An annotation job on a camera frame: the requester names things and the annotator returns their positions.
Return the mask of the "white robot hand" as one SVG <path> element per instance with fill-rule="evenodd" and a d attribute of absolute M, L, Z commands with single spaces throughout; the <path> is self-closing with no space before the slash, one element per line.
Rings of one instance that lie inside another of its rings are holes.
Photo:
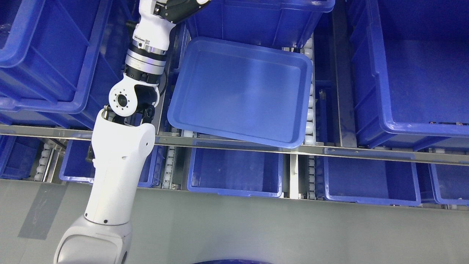
<path fill-rule="evenodd" d="M 167 51 L 171 29 L 210 3 L 210 0 L 139 1 L 140 21 L 134 29 L 134 44 L 141 50 Z"/>

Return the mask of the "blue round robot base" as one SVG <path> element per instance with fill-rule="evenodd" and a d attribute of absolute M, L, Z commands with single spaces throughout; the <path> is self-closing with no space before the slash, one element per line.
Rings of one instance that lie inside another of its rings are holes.
<path fill-rule="evenodd" d="M 248 259 L 218 259 L 197 262 L 195 264 L 271 264 L 270 262 Z"/>

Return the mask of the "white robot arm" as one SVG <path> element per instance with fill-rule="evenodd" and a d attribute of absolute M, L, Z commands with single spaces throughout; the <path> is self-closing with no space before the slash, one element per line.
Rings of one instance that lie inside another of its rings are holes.
<path fill-rule="evenodd" d="M 92 132 L 95 179 L 82 214 L 65 231 L 55 264 L 124 264 L 131 212 L 143 165 L 155 144 L 151 123 L 159 103 L 171 30 L 209 0 L 141 0 L 123 78 L 109 92 Z"/>

